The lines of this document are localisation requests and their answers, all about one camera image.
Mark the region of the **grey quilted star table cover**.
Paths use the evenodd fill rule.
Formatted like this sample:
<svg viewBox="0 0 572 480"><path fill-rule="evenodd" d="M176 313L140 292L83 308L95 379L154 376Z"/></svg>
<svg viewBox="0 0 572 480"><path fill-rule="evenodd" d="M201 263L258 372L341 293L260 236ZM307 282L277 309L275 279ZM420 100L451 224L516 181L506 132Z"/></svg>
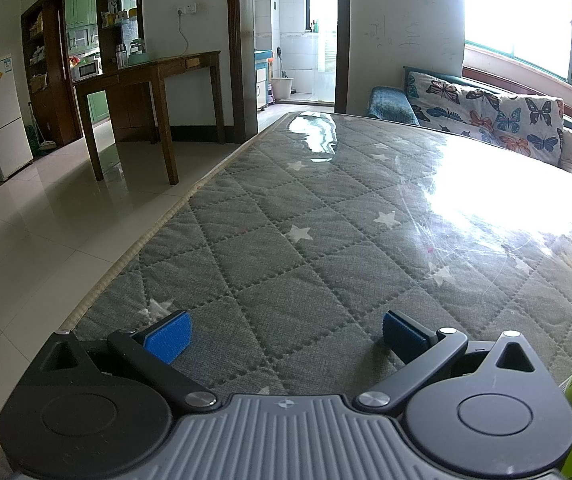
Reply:
<svg viewBox="0 0 572 480"><path fill-rule="evenodd" d="M398 309L514 328L572 374L572 173L464 136L305 112L239 148L72 312L84 338L182 309L178 367L230 393L355 393Z"/></svg>

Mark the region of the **blue sofa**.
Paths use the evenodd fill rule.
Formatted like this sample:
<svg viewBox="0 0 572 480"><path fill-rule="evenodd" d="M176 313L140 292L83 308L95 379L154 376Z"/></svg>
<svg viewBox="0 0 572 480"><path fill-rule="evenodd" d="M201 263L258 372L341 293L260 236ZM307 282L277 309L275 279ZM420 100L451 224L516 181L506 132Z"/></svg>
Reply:
<svg viewBox="0 0 572 480"><path fill-rule="evenodd" d="M443 79L449 84L464 84L465 86L481 88L488 91L503 91L514 94L541 94L538 89L533 89L526 84L517 82L499 75L478 70L478 68L464 67L463 75L449 75L421 70L420 68L405 66L403 88L378 86L371 91L366 107L366 116L387 122L400 122L400 124L417 125L417 117L410 102L406 90L408 90L408 76L411 72L426 73L429 76ZM553 80L553 96L562 96L562 90L569 92L564 99L564 122L565 126L572 129L572 88L568 84Z"/></svg>

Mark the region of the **butterfly print cushion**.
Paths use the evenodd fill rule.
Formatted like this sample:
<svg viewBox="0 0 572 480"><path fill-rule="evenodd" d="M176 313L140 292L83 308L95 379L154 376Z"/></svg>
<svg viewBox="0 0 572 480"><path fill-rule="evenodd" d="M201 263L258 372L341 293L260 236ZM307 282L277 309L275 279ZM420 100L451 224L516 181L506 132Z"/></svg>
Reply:
<svg viewBox="0 0 572 480"><path fill-rule="evenodd" d="M410 70L405 93L421 126L506 148L556 166L564 102L456 84Z"/></svg>

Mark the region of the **white refrigerator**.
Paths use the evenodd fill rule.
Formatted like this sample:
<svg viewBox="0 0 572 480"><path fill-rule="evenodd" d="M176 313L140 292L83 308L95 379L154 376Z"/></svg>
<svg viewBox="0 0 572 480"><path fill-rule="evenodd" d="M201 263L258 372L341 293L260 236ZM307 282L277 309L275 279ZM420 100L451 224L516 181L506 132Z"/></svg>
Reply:
<svg viewBox="0 0 572 480"><path fill-rule="evenodd" d="M6 181L32 162L21 116L13 59L0 58L0 181Z"/></svg>

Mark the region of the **dark wooden shelf unit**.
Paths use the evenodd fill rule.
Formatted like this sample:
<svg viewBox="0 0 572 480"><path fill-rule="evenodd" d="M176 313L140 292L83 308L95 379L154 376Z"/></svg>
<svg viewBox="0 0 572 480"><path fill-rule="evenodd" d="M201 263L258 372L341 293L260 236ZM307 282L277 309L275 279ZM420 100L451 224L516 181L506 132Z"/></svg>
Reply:
<svg viewBox="0 0 572 480"><path fill-rule="evenodd" d="M20 24L36 131L62 148L83 136L71 69L84 58L98 58L101 75L126 66L144 38L142 0L36 0Z"/></svg>

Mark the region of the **dark wooden table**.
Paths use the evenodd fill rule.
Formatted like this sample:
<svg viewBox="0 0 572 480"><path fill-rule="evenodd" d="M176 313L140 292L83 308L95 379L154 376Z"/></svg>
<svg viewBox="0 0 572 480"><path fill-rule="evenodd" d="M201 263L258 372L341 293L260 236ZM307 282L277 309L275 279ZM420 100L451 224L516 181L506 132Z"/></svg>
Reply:
<svg viewBox="0 0 572 480"><path fill-rule="evenodd" d="M93 132L90 109L88 108L88 96L97 92L107 91L112 87L146 84L150 94L149 101L152 103L152 110L157 121L168 180L171 185L177 185L179 183L179 174L176 169L171 125L169 122L166 79L194 72L195 70L205 70L206 68L209 70L214 118L216 118L216 140L223 144L225 142L225 125L219 50L172 56L171 58L160 58L159 60L135 64L116 70L113 73L81 80L74 85L74 93L76 94L88 156L90 156L94 176L97 181L103 180L104 173L100 164L100 155L98 154Z"/></svg>

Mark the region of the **microwave oven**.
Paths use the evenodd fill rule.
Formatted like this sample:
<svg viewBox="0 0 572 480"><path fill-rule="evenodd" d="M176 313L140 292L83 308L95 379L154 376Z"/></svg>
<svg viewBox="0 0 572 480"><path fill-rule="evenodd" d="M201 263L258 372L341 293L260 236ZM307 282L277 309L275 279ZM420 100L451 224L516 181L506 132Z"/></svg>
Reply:
<svg viewBox="0 0 572 480"><path fill-rule="evenodd" d="M98 58L84 58L71 69L71 78L73 81L81 81L98 76L101 73L103 73L103 71Z"/></svg>

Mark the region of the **white bucket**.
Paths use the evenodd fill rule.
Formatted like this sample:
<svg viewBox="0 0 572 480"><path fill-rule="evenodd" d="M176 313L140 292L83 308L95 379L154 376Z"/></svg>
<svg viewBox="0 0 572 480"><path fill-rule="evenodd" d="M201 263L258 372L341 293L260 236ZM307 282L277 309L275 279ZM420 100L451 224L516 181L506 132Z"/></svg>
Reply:
<svg viewBox="0 0 572 480"><path fill-rule="evenodd" d="M271 88L273 98L276 102L286 101L292 94L292 84L294 80L289 77L273 77L271 80Z"/></svg>

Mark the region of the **blue cabinet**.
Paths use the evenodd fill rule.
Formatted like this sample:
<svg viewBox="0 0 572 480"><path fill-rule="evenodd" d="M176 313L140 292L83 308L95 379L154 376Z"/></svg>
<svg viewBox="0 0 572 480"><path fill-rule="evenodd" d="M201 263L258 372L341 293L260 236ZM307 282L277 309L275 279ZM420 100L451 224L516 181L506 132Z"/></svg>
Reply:
<svg viewBox="0 0 572 480"><path fill-rule="evenodd" d="M271 50L254 51L254 69L256 70L256 107L258 112L265 110L270 100L270 65L273 52Z"/></svg>

